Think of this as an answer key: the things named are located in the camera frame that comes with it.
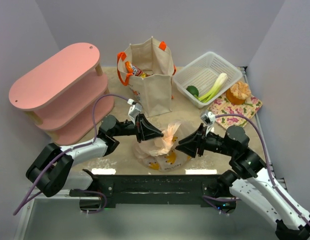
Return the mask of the orange banana print plastic bag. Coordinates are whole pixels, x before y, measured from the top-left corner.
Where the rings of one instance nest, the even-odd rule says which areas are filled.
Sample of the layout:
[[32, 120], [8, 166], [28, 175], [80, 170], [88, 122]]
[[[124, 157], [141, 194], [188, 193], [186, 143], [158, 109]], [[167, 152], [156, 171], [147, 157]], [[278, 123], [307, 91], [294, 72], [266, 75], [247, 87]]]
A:
[[189, 121], [174, 121], [162, 130], [163, 137], [136, 143], [133, 152], [137, 160], [149, 169], [170, 172], [185, 165], [191, 157], [176, 150], [178, 141], [194, 132]]

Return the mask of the orange yellow snack bag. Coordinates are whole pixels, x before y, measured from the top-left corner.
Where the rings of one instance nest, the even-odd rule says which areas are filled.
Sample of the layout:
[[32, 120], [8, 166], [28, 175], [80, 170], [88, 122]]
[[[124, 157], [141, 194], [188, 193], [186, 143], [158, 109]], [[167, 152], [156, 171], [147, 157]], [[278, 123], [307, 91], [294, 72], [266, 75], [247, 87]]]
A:
[[148, 74], [143, 72], [140, 68], [133, 65], [130, 61], [125, 62], [125, 67], [128, 71], [128, 73], [133, 74], [134, 76], [146, 78], [148, 77]]

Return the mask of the canvas tote bag orange handles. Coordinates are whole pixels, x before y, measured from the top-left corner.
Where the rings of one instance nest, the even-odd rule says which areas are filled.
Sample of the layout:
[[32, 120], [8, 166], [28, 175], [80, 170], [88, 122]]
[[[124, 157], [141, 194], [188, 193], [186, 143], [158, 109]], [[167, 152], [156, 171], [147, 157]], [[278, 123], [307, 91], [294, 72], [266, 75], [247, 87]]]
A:
[[[125, 62], [148, 74], [141, 78], [128, 73]], [[117, 75], [142, 105], [146, 116], [153, 117], [172, 111], [172, 76], [176, 68], [172, 54], [164, 41], [153, 37], [140, 44], [131, 44], [117, 54]]]

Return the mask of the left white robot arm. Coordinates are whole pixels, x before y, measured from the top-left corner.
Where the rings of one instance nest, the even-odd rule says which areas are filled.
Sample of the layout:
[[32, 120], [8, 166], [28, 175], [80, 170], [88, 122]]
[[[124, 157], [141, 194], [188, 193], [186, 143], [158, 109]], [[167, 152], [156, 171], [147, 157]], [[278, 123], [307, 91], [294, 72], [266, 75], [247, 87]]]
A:
[[103, 118], [96, 138], [68, 146], [46, 145], [26, 171], [26, 178], [32, 182], [31, 189], [38, 188], [46, 197], [57, 194], [64, 187], [73, 166], [113, 153], [119, 145], [115, 139], [117, 136], [136, 136], [140, 143], [161, 138], [163, 133], [142, 113], [134, 121], [119, 121], [108, 115]]

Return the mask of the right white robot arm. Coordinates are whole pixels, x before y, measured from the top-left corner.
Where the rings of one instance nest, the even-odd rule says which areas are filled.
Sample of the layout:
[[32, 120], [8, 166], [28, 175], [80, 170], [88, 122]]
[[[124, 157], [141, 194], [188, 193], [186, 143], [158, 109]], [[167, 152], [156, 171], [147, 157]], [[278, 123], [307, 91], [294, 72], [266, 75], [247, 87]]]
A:
[[231, 126], [221, 137], [199, 128], [180, 140], [176, 150], [194, 158], [205, 151], [230, 156], [231, 170], [217, 178], [212, 198], [223, 201], [230, 193], [232, 201], [241, 200], [275, 228], [280, 240], [307, 240], [310, 237], [310, 212], [298, 204], [274, 178], [269, 165], [249, 148], [249, 137], [240, 126]]

